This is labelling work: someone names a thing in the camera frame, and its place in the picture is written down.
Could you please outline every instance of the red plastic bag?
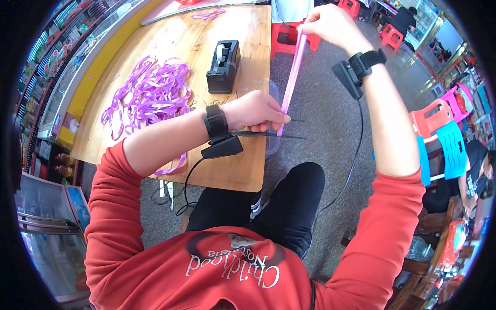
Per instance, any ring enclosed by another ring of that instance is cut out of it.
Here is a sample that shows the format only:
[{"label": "red plastic bag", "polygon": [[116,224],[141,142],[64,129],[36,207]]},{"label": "red plastic bag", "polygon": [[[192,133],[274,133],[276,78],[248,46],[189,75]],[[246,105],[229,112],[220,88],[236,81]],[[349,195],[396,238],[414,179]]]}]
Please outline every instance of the red plastic bag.
[{"label": "red plastic bag", "polygon": [[441,256],[441,262],[445,268],[449,268],[456,263],[466,238],[463,221],[453,221],[449,224],[448,237]]},{"label": "red plastic bag", "polygon": [[200,0],[176,0],[177,2],[181,4],[195,4],[199,2]]},{"label": "red plastic bag", "polygon": [[456,104],[460,108],[462,114],[467,113],[467,108],[465,107],[465,99],[463,99],[462,95],[460,95],[457,91],[454,93]]}]

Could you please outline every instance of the black shirt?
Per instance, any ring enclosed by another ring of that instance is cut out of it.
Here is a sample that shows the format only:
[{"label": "black shirt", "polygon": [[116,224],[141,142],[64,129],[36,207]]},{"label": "black shirt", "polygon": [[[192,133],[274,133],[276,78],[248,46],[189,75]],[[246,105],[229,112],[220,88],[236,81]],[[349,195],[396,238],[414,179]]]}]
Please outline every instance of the black shirt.
[{"label": "black shirt", "polygon": [[399,32],[401,32],[401,34],[403,34],[403,37],[405,37],[408,28],[410,26],[416,27],[417,21],[415,20],[413,15],[410,14],[404,6],[402,6],[398,9],[398,14],[396,14],[391,19],[391,25]]},{"label": "black shirt", "polygon": [[472,140],[465,145],[465,150],[470,161],[470,170],[467,171],[467,196],[480,196],[487,180],[484,175],[479,178],[479,173],[488,149],[479,140]]}]

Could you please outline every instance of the pile of purple ribbon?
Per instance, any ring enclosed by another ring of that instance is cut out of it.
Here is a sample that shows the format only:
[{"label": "pile of purple ribbon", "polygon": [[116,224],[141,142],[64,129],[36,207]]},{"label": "pile of purple ribbon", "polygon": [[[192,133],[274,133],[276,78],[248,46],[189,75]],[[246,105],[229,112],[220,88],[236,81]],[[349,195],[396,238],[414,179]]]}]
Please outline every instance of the pile of purple ribbon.
[{"label": "pile of purple ribbon", "polygon": [[[112,140],[118,140],[124,131],[130,135],[135,129],[140,129],[142,123],[150,125],[188,113],[190,109],[186,103],[191,96],[191,89],[185,85],[188,74],[188,65],[179,58],[170,58],[164,65],[159,65],[155,56],[140,60],[124,86],[115,92],[112,104],[102,113],[101,122],[109,122]],[[132,98],[126,103],[124,99],[129,93]],[[112,127],[114,111],[119,111],[120,119],[117,136]],[[126,126],[123,123],[123,111],[130,120]],[[181,155],[178,167],[183,165],[185,159],[186,153]],[[155,174],[168,174],[176,168],[164,169]]]}]

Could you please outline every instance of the blue plastic chair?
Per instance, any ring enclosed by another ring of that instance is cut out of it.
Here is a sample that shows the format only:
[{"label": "blue plastic chair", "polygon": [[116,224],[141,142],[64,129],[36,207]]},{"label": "blue plastic chair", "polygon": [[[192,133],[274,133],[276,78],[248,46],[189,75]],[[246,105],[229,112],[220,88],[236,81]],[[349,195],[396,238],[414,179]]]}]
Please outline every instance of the blue plastic chair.
[{"label": "blue plastic chair", "polygon": [[[431,167],[427,154],[426,142],[438,139],[444,153],[444,173],[431,177]],[[432,181],[445,178],[446,180],[462,176],[466,172],[467,152],[462,132],[455,122],[449,122],[436,131],[429,139],[417,137],[419,146],[421,181],[424,186],[429,186]]]},{"label": "blue plastic chair", "polygon": [[465,151],[465,142],[458,125],[451,121],[439,128],[436,131],[436,135],[442,145],[444,161],[446,162],[443,177],[449,180],[464,175],[467,167],[467,152]]},{"label": "blue plastic chair", "polygon": [[420,154],[420,180],[424,183],[424,186],[429,186],[431,185],[431,166],[429,165],[426,144],[422,137],[417,137],[417,144],[419,145]]}]

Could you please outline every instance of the tape roll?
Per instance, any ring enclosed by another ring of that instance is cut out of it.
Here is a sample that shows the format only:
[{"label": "tape roll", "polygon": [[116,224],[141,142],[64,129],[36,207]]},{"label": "tape roll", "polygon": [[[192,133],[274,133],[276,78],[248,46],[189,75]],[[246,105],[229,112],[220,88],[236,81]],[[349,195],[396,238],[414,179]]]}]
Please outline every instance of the tape roll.
[{"label": "tape roll", "polygon": [[224,57],[222,56],[222,49],[226,48],[224,46],[224,44],[220,44],[220,45],[217,45],[217,51],[216,51],[216,55],[217,55],[217,61],[218,62],[223,62],[224,61]]}]

